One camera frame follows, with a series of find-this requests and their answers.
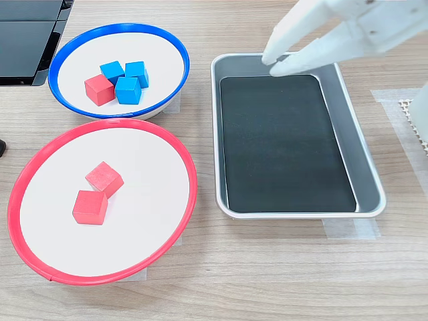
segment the plate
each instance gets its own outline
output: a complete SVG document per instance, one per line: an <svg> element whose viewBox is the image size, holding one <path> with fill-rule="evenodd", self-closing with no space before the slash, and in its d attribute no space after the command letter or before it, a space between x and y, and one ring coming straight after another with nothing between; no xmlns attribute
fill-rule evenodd
<svg viewBox="0 0 428 321"><path fill-rule="evenodd" d="M150 86L140 104L119 104L114 99L97 106L85 92L84 81L101 74L100 65L118 60L144 61ZM164 109L189 75L184 45L171 33L152 25L117 23L87 31L57 53L49 69L52 94L65 107L92 118L139 117L147 119Z"/></svg>
<svg viewBox="0 0 428 321"><path fill-rule="evenodd" d="M102 161L124 185L109 198L103 225L78 224L76 196L92 190L85 175ZM191 155L170 132L142 120L99 120L57 137L30 160L9 200L9 234L24 262L48 280L104 284L164 254L196 197Z"/></svg>

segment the tray rim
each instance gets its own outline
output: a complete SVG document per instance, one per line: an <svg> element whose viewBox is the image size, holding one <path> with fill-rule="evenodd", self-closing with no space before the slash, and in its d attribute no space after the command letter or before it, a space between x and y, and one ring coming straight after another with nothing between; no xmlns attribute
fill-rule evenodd
<svg viewBox="0 0 428 321"><path fill-rule="evenodd" d="M285 55L292 55L295 52L286 52ZM232 211L225 204L224 200L221 197L220 190L220 164L219 164L219 132L217 128L217 87L215 81L215 66L219 61L228 57L246 57L246 56L262 56L262 53L225 53L220 56L217 56L211 62L211 95L212 95L212 108L213 108L213 147L214 147L214 170L215 170L215 200L217 202L218 207L222 212L226 215L234 218L234 219L327 219L327 218L354 218L354 219L362 219L362 218L372 218L381 214L386 206L387 206L387 197L385 194L385 190L381 183L381 178L375 167L375 162L371 156L370 150L368 148L368 144L364 138L364 134L362 133L362 129L358 122L358 118L356 117L354 107L350 100L350 96L348 90L346 89L346 85L344 83L344 79L342 73L340 71L339 65L337 63L333 64L334 70L340 82L341 89L343 91L346 103L348 104L350 115L352 121L354 122L356 133L358 135L358 139L361 143L362 150L364 152L365 158L367 160L368 166L370 168L371 175L374 179L374 183L379 192L379 203L375 209L369 212L252 212L252 213L238 213ZM308 72L303 73L305 75L314 76L318 81L319 78L317 75Z"/></svg>

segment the blue rim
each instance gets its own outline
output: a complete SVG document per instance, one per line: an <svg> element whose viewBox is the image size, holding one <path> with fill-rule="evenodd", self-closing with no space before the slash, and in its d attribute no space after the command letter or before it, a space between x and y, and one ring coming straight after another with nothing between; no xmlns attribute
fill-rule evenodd
<svg viewBox="0 0 428 321"><path fill-rule="evenodd" d="M58 72L60 71L60 68L63 62L74 50L76 50L78 47L80 47L81 45L83 45L84 43L92 39L102 37L103 35L111 35L114 33L124 33L124 32L140 32L140 33L151 33L153 35L158 35L159 37L162 37L168 40L169 42L171 42L178 49L178 51L181 54L181 57L183 58L184 67L185 67L183 77L181 78L181 82L178 85L178 87L164 100L158 102L157 104L151 107L145 108L143 110L139 110L138 112L128 112L126 114L117 114L117 115L100 115L100 114L93 114L91 112L85 112L71 105L62 96L60 89L58 88ZM190 70L190 59L189 59L189 54L187 53L186 47L173 34L167 32L164 29L155 27L153 25L145 25L142 23L116 23L113 25L104 25L102 27L98 27L98 28L89 30L87 32L84 32L81 35L74 38L73 40L71 40L65 46L63 46L63 48L56 54L55 58L51 63L51 67L49 69L49 75L47 79L49 82L49 87L51 88L52 94L55 96L55 98L65 107L67 107L70 110L73 110L74 112L77 112L78 114L82 114L82 115L94 117L94 118L135 117L135 116L141 116L141 115L147 114L148 112L152 112L153 110L161 107L163 104L171 100L171 98L174 97L177 94L177 92L179 92L179 90L184 86L187 76L189 75L189 70Z"/></svg>

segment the red block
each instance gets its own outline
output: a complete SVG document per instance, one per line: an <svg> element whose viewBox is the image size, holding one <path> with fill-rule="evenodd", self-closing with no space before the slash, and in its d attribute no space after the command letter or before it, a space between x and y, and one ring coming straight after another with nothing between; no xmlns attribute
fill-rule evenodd
<svg viewBox="0 0 428 321"><path fill-rule="evenodd" d="M86 180L96 191L104 192L107 198L115 194L123 185L122 177L105 162L102 162L91 173L87 174Z"/></svg>
<svg viewBox="0 0 428 321"><path fill-rule="evenodd" d="M86 95L97 105L101 106L114 99L114 86L104 75L98 75L85 80Z"/></svg>
<svg viewBox="0 0 428 321"><path fill-rule="evenodd" d="M103 192L79 191L73 208L73 216L79 224L97 224L104 222L107 211L107 196Z"/></svg>

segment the red rim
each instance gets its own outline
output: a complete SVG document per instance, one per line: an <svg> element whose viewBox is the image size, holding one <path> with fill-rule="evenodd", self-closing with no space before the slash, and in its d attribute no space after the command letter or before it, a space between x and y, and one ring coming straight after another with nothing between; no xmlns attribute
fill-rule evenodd
<svg viewBox="0 0 428 321"><path fill-rule="evenodd" d="M167 141L174 149L180 154L186 169L189 174L189 200L187 202L187 207L185 214L179 223L179 226L176 228L174 233L169 237L169 239L157 249L150 257L141 261L140 263L129 267L125 270L108 274L105 276L73 276L71 274L66 274L64 272L58 271L51 266L43 263L35 254L30 250L27 243L24 240L21 222L20 222L20 213L21 213L21 202L27 189L27 186L30 180L33 178L34 174L37 172L39 167L59 148L73 139L85 135L89 132L94 132L97 130L107 129L107 128L134 128L139 130L144 130L155 134L165 141ZM99 120L96 122L90 122L88 124L81 125L72 129L65 134L55 138L45 147L43 147L24 167L21 174L19 175L10 199L9 206L7 208L7 224L9 228L9 235L12 240L12 244L15 247L16 252L21 257L21 259L34 271L36 271L41 276L47 278L49 281L57 281L59 283L70 284L73 286L93 286L97 284L105 284L114 281L127 278L136 272L139 272L156 261L160 256L162 256L168 249L174 245L175 241L180 237L181 233L184 231L187 223L189 222L193 209L196 205L197 198L197 175L196 168L191 155L187 151L183 143L171 134L169 131L161 128L155 124L145 122L143 120L133 120L133 119L105 119Z"/></svg>

